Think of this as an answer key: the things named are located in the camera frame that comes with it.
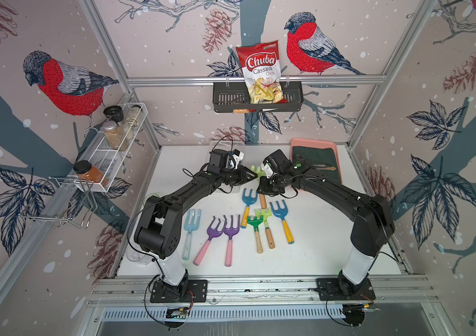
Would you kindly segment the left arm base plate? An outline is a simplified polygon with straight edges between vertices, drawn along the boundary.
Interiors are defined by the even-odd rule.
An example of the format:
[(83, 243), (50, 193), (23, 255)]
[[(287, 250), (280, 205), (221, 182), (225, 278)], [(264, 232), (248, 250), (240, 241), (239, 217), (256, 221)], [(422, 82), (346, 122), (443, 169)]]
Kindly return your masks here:
[(184, 279), (179, 285), (171, 286), (157, 280), (149, 291), (150, 303), (206, 302), (208, 291), (207, 280)]

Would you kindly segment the green rake wooden handle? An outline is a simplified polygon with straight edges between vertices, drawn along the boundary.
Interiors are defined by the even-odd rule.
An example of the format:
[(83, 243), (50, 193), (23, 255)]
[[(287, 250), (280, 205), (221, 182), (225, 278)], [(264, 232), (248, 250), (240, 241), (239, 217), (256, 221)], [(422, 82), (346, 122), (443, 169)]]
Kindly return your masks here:
[(262, 242), (260, 239), (260, 230), (259, 227), (263, 223), (263, 216), (260, 217), (247, 217), (247, 223), (253, 227), (254, 234), (255, 234), (255, 241), (256, 241), (256, 247), (257, 247), (257, 252), (259, 254), (263, 253), (263, 247), (262, 247)]

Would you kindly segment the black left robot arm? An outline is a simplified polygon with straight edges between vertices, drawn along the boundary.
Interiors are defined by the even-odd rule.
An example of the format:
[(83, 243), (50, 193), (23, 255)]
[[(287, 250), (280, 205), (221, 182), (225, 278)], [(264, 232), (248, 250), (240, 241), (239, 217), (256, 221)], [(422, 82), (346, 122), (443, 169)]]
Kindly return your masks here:
[(186, 185), (163, 197), (147, 199), (133, 234), (134, 243), (156, 257), (165, 284), (179, 287), (187, 281), (187, 270), (176, 253), (187, 210), (222, 185), (242, 186), (256, 178), (257, 174), (233, 158), (231, 152), (214, 149)]

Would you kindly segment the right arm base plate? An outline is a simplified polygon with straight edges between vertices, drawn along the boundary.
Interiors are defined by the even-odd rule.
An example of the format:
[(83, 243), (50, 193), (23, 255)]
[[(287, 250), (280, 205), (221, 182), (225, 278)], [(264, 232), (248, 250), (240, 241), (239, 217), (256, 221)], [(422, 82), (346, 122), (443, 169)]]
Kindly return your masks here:
[(325, 277), (316, 279), (316, 291), (321, 301), (374, 301), (376, 294), (368, 277), (360, 285), (338, 277)]

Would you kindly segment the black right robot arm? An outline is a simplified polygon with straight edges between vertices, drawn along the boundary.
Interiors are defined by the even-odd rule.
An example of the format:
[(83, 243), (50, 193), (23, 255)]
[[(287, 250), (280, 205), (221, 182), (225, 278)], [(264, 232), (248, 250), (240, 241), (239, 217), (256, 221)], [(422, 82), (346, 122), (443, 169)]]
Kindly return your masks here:
[(395, 231), (389, 201), (381, 195), (372, 197), (350, 189), (304, 160), (292, 162), (281, 150), (267, 156), (261, 169), (265, 175), (260, 178), (258, 193), (282, 195), (291, 186), (319, 197), (353, 221), (353, 247), (339, 273), (339, 283), (352, 286), (364, 283), (380, 250)]

